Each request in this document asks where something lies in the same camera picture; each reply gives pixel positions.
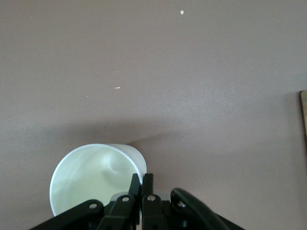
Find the screw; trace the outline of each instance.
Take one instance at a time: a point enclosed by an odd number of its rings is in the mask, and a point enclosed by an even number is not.
[[[96,204],[96,203],[92,203],[92,204],[89,205],[89,208],[90,208],[90,209],[93,209],[93,208],[96,208],[96,207],[97,207],[97,204]]]
[[[178,202],[178,206],[179,206],[179,207],[186,207],[186,204],[183,203],[182,201],[179,201],[179,202]]]
[[[129,197],[125,196],[122,198],[122,202],[127,202],[127,201],[129,201]]]
[[[147,197],[147,200],[148,200],[148,201],[154,201],[154,200],[155,200],[155,196],[154,196],[154,195],[149,195],[149,196]]]

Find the white plastic cup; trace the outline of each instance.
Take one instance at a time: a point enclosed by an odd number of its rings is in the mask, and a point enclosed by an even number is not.
[[[50,183],[54,216],[90,199],[106,206],[114,194],[127,192],[132,175],[142,184],[144,157],[134,147],[120,144],[90,144],[67,154],[56,167]]]

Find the cup rim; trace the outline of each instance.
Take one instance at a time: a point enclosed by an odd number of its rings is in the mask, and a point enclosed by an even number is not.
[[[61,167],[61,165],[64,163],[64,161],[65,161],[70,155],[74,154],[75,152],[77,152],[77,151],[79,151],[79,150],[81,150],[81,149],[85,149],[85,148],[87,148],[87,147],[95,147],[95,146],[97,146],[97,147],[107,147],[107,148],[110,148],[110,149],[112,149],[112,150],[114,150],[114,151],[120,153],[122,156],[124,156],[124,157],[132,164],[132,166],[134,167],[134,169],[135,169],[135,171],[136,171],[136,173],[137,173],[137,175],[138,175],[138,177],[139,177],[140,183],[142,184],[142,175],[141,175],[140,170],[138,169],[137,165],[133,162],[133,160],[132,160],[126,153],[124,153],[122,150],[120,150],[120,149],[118,149],[118,148],[116,148],[116,147],[113,147],[113,146],[111,146],[111,145],[109,145],[109,144],[98,144],[98,143],[94,143],[94,144],[82,145],[82,146],[80,146],[80,147],[78,147],[78,148],[76,148],[76,149],[70,151],[70,152],[69,152],[69,153],[58,163],[58,165],[56,166],[56,168],[55,168],[55,170],[54,170],[54,172],[53,172],[53,174],[52,174],[51,181],[50,181],[50,186],[49,186],[49,200],[50,200],[51,210],[52,210],[52,213],[53,213],[54,216],[59,215],[59,214],[56,214],[56,213],[55,213],[54,204],[53,204],[53,202],[52,202],[52,197],[51,197],[51,191],[52,191],[52,186],[53,186],[53,184],[54,184],[54,180],[55,180],[55,177],[56,177],[56,174],[57,174],[59,168]]]

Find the tabletop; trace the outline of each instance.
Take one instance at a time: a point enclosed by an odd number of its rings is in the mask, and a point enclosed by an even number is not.
[[[305,0],[0,0],[0,222],[49,218],[59,161],[128,144],[247,230],[307,228]]]

